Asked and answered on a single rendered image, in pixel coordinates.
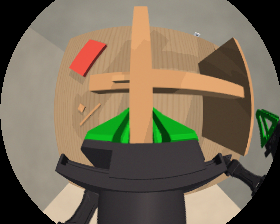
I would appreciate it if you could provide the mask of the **red flat block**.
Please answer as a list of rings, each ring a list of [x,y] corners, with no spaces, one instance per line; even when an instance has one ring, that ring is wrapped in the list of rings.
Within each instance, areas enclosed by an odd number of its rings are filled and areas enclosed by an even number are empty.
[[[86,77],[87,73],[106,47],[107,45],[104,43],[89,40],[78,53],[69,68],[83,77]]]

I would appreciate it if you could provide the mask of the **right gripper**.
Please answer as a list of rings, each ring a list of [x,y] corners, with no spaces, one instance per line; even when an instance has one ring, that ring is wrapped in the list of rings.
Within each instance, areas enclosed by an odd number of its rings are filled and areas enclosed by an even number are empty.
[[[279,137],[280,137],[280,120],[278,120],[279,116],[277,116],[277,115],[275,115],[271,112],[268,112],[264,109],[262,109],[262,110],[263,111],[257,109],[257,112],[255,114],[256,118],[257,118],[258,125],[259,125],[261,148],[263,148],[264,145],[265,145],[265,148],[266,148],[265,157],[267,157],[271,153],[272,158],[274,159],[274,156],[275,156],[275,153],[276,153],[276,150],[277,150],[276,144],[278,143]],[[264,135],[264,130],[263,130],[263,126],[262,126],[262,123],[261,123],[260,115],[261,115],[261,118],[262,118],[262,121],[263,121],[263,124],[264,124],[265,132],[267,133],[266,136]],[[270,129],[268,129],[265,118],[272,122],[272,125],[271,125]],[[277,126],[278,126],[278,129],[277,129]],[[276,132],[275,132],[275,130],[276,130]],[[272,152],[271,152],[271,149],[273,149]]]

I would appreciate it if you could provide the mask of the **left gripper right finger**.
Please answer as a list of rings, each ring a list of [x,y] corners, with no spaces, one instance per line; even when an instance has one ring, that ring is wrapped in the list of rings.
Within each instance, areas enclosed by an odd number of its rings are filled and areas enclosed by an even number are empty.
[[[177,142],[187,140],[198,140],[196,132],[183,124],[163,115],[153,107],[153,143],[160,142]],[[158,126],[158,127],[157,127]],[[162,137],[161,137],[161,134]]]

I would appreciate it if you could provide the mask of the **tan wooden flat bar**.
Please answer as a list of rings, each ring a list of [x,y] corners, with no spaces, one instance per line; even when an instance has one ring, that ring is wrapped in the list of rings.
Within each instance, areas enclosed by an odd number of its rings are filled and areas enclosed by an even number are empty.
[[[130,83],[114,83],[112,82],[113,75],[130,75],[130,72],[90,75],[89,91],[97,94],[129,93]],[[155,94],[199,95],[227,99],[244,98],[244,87],[206,75],[152,69],[152,79],[153,93]]]

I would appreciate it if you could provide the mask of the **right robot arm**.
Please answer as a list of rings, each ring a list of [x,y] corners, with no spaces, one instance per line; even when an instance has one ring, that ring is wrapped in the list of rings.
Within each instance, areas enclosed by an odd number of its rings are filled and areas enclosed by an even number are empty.
[[[224,172],[225,175],[226,176],[232,176],[234,178],[238,178],[241,181],[243,181],[245,184],[247,184],[250,187],[250,189],[252,191],[254,190],[251,194],[251,196],[252,195],[254,196],[255,193],[257,192],[257,190],[259,189],[259,187],[261,186],[261,184],[263,183],[266,175],[257,176],[255,174],[251,173],[250,171],[245,169],[242,166],[242,164],[240,164],[240,162],[238,162],[238,160],[232,159],[232,161],[231,161],[232,155],[231,156],[230,155],[223,156],[226,167],[228,169],[226,172]],[[227,160],[227,158],[229,160]],[[232,173],[232,174],[230,174],[230,173]],[[257,188],[256,188],[256,186],[257,186]]]

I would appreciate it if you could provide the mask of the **brown wooden board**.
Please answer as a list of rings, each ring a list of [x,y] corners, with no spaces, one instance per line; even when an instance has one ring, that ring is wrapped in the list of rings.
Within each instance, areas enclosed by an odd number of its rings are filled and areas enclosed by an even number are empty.
[[[130,143],[152,143],[152,60],[147,6],[134,6],[129,108]]]
[[[198,63],[201,75],[244,87],[244,98],[203,96],[202,137],[242,156],[248,153],[254,123],[254,95],[243,51],[231,38]]]

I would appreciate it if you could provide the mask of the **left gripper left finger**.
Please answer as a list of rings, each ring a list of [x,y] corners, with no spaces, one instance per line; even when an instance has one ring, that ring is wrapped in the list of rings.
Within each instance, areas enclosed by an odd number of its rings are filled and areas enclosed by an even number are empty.
[[[85,136],[85,139],[111,141],[114,143],[116,142],[129,143],[130,108],[127,108],[118,116],[88,131]]]

